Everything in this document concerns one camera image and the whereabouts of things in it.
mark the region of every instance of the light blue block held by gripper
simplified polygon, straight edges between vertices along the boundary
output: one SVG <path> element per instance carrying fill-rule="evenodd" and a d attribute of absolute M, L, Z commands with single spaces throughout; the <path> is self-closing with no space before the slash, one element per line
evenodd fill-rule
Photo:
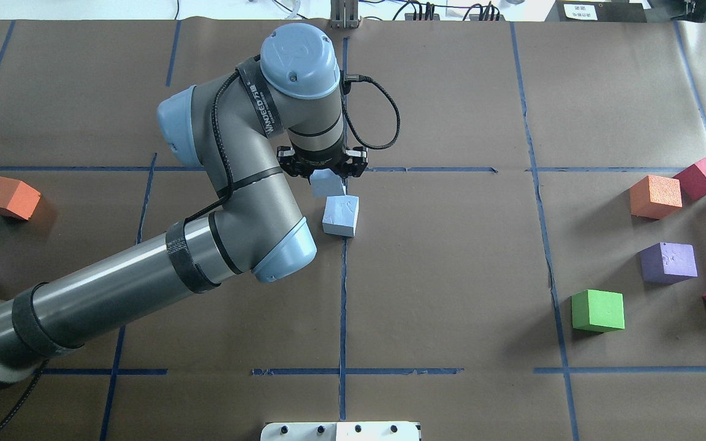
<path fill-rule="evenodd" d="M 325 199 L 323 232 L 345 237 L 355 236 L 359 220 L 359 196 L 330 196 Z"/>
<path fill-rule="evenodd" d="M 316 198 L 345 196 L 347 193 L 342 178 L 327 168 L 312 172 L 312 175 L 309 176 L 309 184 L 312 186 L 312 195 Z"/>

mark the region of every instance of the light blue plastic cap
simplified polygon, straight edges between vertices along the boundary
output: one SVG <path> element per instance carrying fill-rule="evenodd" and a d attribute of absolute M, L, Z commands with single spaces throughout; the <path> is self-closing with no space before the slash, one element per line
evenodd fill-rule
<path fill-rule="evenodd" d="M 275 89 L 300 100 L 316 100 L 340 85 L 334 45 L 306 23 L 280 26 L 263 41 L 260 69 Z"/>
<path fill-rule="evenodd" d="M 312 262 L 316 253 L 312 234 L 306 226 L 306 218 L 303 217 L 252 269 L 252 273 L 260 282 L 274 282 L 304 268 Z"/>
<path fill-rule="evenodd" d="M 192 136 L 192 90 L 173 95 L 157 106 L 157 120 L 162 136 L 170 145 L 174 156 L 185 167 L 201 167 L 198 153 L 195 151 L 195 141 Z"/>

